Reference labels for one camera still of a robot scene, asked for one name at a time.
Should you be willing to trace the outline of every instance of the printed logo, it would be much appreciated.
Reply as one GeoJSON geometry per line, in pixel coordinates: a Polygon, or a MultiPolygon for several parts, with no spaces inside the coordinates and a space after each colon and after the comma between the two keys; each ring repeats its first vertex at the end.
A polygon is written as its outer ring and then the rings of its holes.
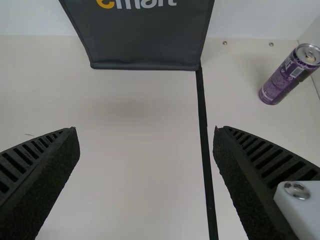
{"type": "Polygon", "coordinates": [[[288,70],[288,68],[293,64],[294,62],[290,59],[290,56],[285,60],[285,70],[288,70]]]}
{"type": "MultiPolygon", "coordinates": [[[[165,0],[168,1],[169,6],[176,6],[177,3],[174,2],[175,0],[165,0]]],[[[122,2],[125,2],[125,8],[131,9],[131,0],[96,0],[98,5],[104,9],[112,9],[116,6],[117,9],[122,9],[123,5],[122,2]]],[[[151,9],[158,5],[159,7],[164,6],[164,0],[134,0],[134,7],[136,9],[151,9]]]]}

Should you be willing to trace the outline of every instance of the white wall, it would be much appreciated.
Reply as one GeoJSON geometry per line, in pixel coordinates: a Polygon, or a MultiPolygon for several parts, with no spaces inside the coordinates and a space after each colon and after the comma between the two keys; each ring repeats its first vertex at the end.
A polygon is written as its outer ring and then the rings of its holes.
{"type": "MultiPolygon", "coordinates": [[[[215,0],[208,36],[296,40],[319,14],[320,0],[215,0]]],[[[76,32],[58,0],[0,0],[0,35],[76,32]]]]}
{"type": "MultiPolygon", "coordinates": [[[[300,44],[308,43],[320,47],[320,15],[314,20],[312,25],[299,37],[300,44]]],[[[312,80],[320,97],[320,70],[312,74],[312,80]]]]}

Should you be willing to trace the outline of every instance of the black foam pad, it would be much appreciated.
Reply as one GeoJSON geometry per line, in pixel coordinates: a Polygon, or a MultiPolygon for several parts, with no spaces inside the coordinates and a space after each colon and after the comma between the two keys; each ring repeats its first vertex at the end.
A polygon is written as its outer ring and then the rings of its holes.
{"type": "Polygon", "coordinates": [[[79,158],[74,127],[0,153],[1,240],[36,238],[79,158]]]}
{"type": "Polygon", "coordinates": [[[284,181],[320,180],[320,168],[253,134],[215,128],[213,156],[250,240],[297,240],[273,200],[284,181]]]}

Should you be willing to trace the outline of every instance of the purple aluminum can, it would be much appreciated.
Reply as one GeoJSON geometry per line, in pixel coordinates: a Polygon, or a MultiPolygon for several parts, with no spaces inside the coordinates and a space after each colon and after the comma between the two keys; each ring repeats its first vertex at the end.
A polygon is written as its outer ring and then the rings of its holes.
{"type": "Polygon", "coordinates": [[[304,43],[296,47],[259,91],[259,98],[276,105],[320,67],[320,48],[304,43]]]}

